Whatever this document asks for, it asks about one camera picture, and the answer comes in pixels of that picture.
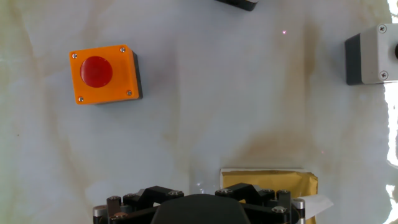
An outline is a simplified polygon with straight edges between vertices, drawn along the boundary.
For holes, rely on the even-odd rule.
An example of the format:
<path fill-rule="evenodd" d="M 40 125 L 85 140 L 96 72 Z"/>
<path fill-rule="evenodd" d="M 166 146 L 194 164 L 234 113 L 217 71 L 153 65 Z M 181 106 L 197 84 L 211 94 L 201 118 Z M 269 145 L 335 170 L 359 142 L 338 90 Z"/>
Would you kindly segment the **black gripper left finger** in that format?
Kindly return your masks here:
<path fill-rule="evenodd" d="M 169 200 L 183 197 L 181 190 L 153 186 L 123 197 L 113 195 L 105 205 L 93 207 L 93 224 L 150 223 L 157 207 Z"/>

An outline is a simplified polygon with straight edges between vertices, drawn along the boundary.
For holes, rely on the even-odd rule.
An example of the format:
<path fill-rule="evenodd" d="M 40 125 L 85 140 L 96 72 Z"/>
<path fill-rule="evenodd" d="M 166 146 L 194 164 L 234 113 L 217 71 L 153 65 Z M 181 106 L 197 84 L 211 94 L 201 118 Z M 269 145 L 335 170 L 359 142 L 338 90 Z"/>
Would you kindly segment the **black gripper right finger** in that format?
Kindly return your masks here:
<path fill-rule="evenodd" d="M 239 183 L 216 190 L 215 195 L 238 201 L 251 223 L 305 224 L 305 201 L 285 189 Z"/>

